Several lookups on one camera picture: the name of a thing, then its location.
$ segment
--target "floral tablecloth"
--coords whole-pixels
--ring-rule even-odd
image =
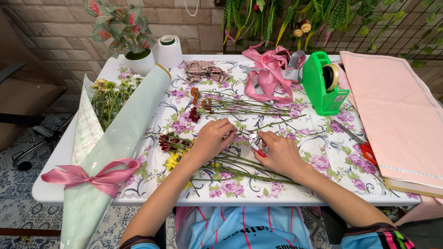
[[[158,185],[169,174],[163,166],[170,154],[163,152],[158,143],[160,133],[166,128],[175,128],[182,138],[192,139],[198,135],[198,131],[210,120],[228,117],[238,128],[248,130],[256,129],[270,123],[277,123],[306,114],[304,117],[293,119],[282,124],[266,127],[263,131],[273,131],[282,137],[297,141],[302,159],[311,164],[325,177],[335,181],[346,189],[353,192],[366,193],[367,195],[390,195],[393,197],[415,198],[415,194],[392,191],[385,188],[384,179],[381,177],[377,167],[363,158],[358,144],[345,133],[335,122],[340,122],[352,130],[362,140],[367,140],[365,130],[361,124],[358,112],[347,101],[343,103],[340,113],[336,116],[318,116],[312,104],[304,92],[301,84],[292,84],[293,103],[283,105],[278,102],[274,106],[279,109],[288,109],[289,117],[277,115],[258,116],[255,114],[242,116],[210,115],[202,116],[198,123],[191,122],[189,111],[193,107],[190,90],[192,86],[202,90],[218,92],[210,98],[223,98],[223,94],[234,95],[244,100],[250,98],[244,94],[247,74],[242,73],[244,66],[253,66],[243,61],[215,61],[217,67],[222,68],[231,75],[225,83],[220,84],[213,81],[209,76],[203,77],[201,82],[191,85],[186,84],[186,75],[183,64],[171,69],[173,77],[171,86],[160,102],[157,114],[146,130],[137,151],[136,159],[141,167],[128,180],[122,191],[123,195],[136,195],[148,198]],[[285,96],[284,89],[276,91],[275,94]],[[227,149],[235,150],[241,157],[255,160],[248,147],[247,141],[242,136],[235,137],[234,142]],[[252,167],[242,167],[253,174],[266,172]],[[180,198],[286,198],[286,197],[312,197],[314,193],[307,188],[281,183],[279,176],[275,182],[266,183],[249,178],[230,178],[228,172],[213,172],[201,169],[194,176],[192,187],[183,190]],[[214,179],[214,181],[198,181],[198,178]]]

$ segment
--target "potted plant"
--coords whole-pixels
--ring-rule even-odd
[[[106,48],[106,54],[112,52],[112,57],[117,58],[120,51],[126,49],[127,67],[141,75],[148,74],[155,65],[150,49],[155,40],[149,36],[152,33],[148,29],[147,18],[140,16],[141,8],[133,4],[125,7],[106,4],[105,7],[100,0],[86,0],[85,9],[97,17],[92,39],[96,42],[114,39]]]

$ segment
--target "pearl string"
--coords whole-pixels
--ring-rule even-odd
[[[186,1],[183,0],[183,2],[185,3],[185,8],[186,8],[186,11],[188,12],[188,14],[190,16],[195,16],[197,14],[197,11],[198,11],[198,2],[199,2],[199,0],[197,0],[197,8],[195,9],[195,14],[193,14],[193,15],[191,15],[191,13],[189,13],[188,7],[186,6]]]

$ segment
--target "red handle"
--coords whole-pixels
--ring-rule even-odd
[[[368,142],[360,145],[361,152],[363,153],[363,157],[366,158],[369,162],[378,166],[377,161],[375,160],[374,152],[372,151],[371,145]]]
[[[267,157],[267,155],[261,150],[258,150],[257,153],[262,157]]]

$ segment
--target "light blue wrapping paper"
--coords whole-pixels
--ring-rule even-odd
[[[158,65],[146,75],[101,139],[80,163],[89,176],[96,175],[115,159],[134,157],[170,82],[170,74]],[[60,249],[89,248],[112,200],[89,183],[66,189]]]

